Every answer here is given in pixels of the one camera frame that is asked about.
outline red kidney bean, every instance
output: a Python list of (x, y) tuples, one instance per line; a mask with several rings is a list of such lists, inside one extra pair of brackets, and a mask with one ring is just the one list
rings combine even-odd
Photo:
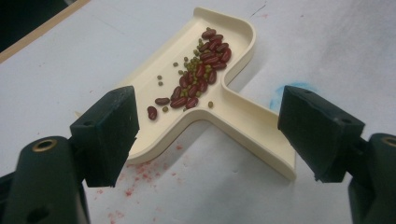
[(227, 63), (217, 62), (217, 63), (212, 64), (211, 66), (215, 70), (220, 70), (220, 69), (226, 68), (227, 67)]
[(189, 96), (194, 97), (198, 92), (198, 86), (197, 85), (192, 85), (191, 88), (189, 89)]
[(148, 107), (148, 118), (151, 120), (155, 120), (157, 118), (157, 109), (152, 105)]
[(180, 84), (181, 88), (186, 89), (189, 86), (189, 83), (187, 82), (186, 78), (184, 76), (182, 76), (179, 80), (178, 80), (178, 84)]
[(215, 39), (220, 39), (222, 40), (223, 35), (213, 35), (212, 37), (210, 37), (209, 41), (214, 41)]
[(195, 76), (200, 78), (203, 77), (205, 74), (205, 66), (203, 63), (198, 63), (197, 65), (197, 71), (195, 72)]
[(213, 40), (213, 41), (210, 41), (209, 43), (210, 43), (210, 44), (209, 44), (208, 49), (214, 50), (218, 45), (221, 44), (221, 40), (220, 40), (220, 39), (215, 39), (215, 40)]
[(211, 85), (215, 84), (217, 77), (218, 77), (218, 73), (216, 72), (216, 70), (213, 69), (212, 71), (209, 72), (207, 83)]
[(212, 57), (215, 57), (215, 56), (216, 56), (216, 53), (210, 51), (210, 52), (208, 52), (208, 53), (203, 53), (203, 54), (201, 54), (201, 55), (199, 56), (199, 59), (200, 59), (201, 61), (203, 61), (203, 60), (205, 60), (205, 59), (212, 58)]
[(182, 88), (180, 86), (177, 86), (174, 89), (174, 93), (171, 96), (171, 100), (176, 100), (176, 99), (180, 98), (181, 90), (182, 90)]
[(206, 30), (205, 32), (202, 33), (201, 38), (202, 39), (210, 39), (215, 34), (216, 34), (216, 30), (214, 30), (214, 29)]
[(231, 49), (224, 50), (224, 53), (223, 53), (223, 55), (221, 56), (221, 59), (220, 59), (221, 62), (222, 63), (227, 63), (228, 61), (230, 61), (231, 55), (232, 55)]
[(185, 75), (183, 75), (184, 80), (186, 80), (187, 84), (190, 85), (194, 81), (194, 75), (192, 72), (187, 72)]
[(201, 93), (204, 93), (207, 91), (207, 82), (203, 78), (199, 80), (198, 82), (198, 91)]
[(212, 64), (219, 61), (219, 57), (208, 58), (203, 61), (204, 64)]
[(204, 43), (200, 48), (199, 51), (204, 52), (209, 47), (209, 42)]
[(198, 105), (198, 98), (197, 97), (191, 97), (190, 99), (189, 99), (189, 101), (186, 103), (186, 109), (190, 109), (190, 108), (193, 108), (193, 107), (196, 107), (197, 105)]
[(218, 45), (218, 47), (216, 48), (216, 51), (217, 52), (223, 52), (228, 47), (230, 47), (228, 43), (222, 43), (222, 44)]
[(167, 97), (155, 99), (155, 104), (157, 105), (167, 105), (169, 102), (171, 102), (171, 100)]
[(180, 108), (187, 103), (188, 97), (183, 96), (171, 102), (170, 106), (172, 108)]

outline blue stain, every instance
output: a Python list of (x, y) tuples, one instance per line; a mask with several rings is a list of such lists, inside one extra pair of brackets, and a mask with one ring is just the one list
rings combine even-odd
[[(308, 91), (316, 92), (317, 89), (313, 86), (311, 86), (309, 83), (306, 82), (293, 82), (288, 84), (288, 86), (293, 86), (293, 87), (299, 87), (306, 89)], [(271, 99), (270, 102), (270, 109), (279, 112), (280, 110), (280, 104), (282, 103), (282, 96), (283, 96), (283, 90), (285, 89), (285, 86), (281, 86), (275, 91), (275, 96)]]

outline bean pile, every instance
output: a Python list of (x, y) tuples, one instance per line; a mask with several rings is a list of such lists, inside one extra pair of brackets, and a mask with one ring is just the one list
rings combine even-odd
[[(194, 57), (189, 60), (184, 57), (185, 70), (179, 70), (180, 79), (170, 98), (157, 98), (156, 105), (170, 104), (172, 108), (184, 110), (196, 107), (198, 98), (207, 91), (208, 85), (213, 85), (217, 80), (217, 71), (227, 67), (232, 51), (228, 43), (222, 42), (223, 35), (217, 34), (215, 29), (206, 28), (198, 40), (197, 49), (193, 51)], [(157, 109), (148, 107), (148, 118), (157, 118)]]

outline t-shaped tray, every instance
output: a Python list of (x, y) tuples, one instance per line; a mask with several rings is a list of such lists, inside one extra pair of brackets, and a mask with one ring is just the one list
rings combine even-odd
[[(218, 81), (202, 94), (195, 108), (184, 112), (182, 108), (169, 108), (163, 113), (162, 106), (155, 105), (154, 101), (171, 96), (178, 85), (180, 76), (177, 71), (183, 68), (184, 57), (193, 56), (192, 51), (206, 27), (224, 35), (223, 42), (230, 44), (233, 56), (227, 68), (218, 71)], [(256, 32), (247, 21), (196, 8), (192, 19), (120, 84), (120, 87), (134, 86), (140, 124), (127, 162), (137, 164), (154, 159), (187, 126), (204, 119), (221, 128), (283, 176), (294, 179), (295, 151), (277, 129), (277, 114), (227, 88), (252, 58), (255, 41)], [(162, 86), (159, 86), (157, 76), (163, 77)], [(210, 101), (214, 103), (212, 108), (208, 107)], [(157, 107), (158, 118), (155, 120), (148, 117), (150, 105)]]

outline white table surface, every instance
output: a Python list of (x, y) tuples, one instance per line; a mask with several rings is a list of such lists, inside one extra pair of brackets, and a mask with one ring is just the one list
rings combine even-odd
[[(30, 142), (70, 137), (75, 112), (114, 89), (198, 6), (257, 31), (232, 90), (278, 111), (284, 85), (304, 87), (365, 122), (364, 139), (396, 134), (395, 1), (91, 0), (0, 64), (0, 175)], [(349, 180), (315, 182), (297, 157), (290, 182), (199, 121), (151, 164), (125, 166), (114, 189), (86, 193), (94, 224), (351, 223)]]

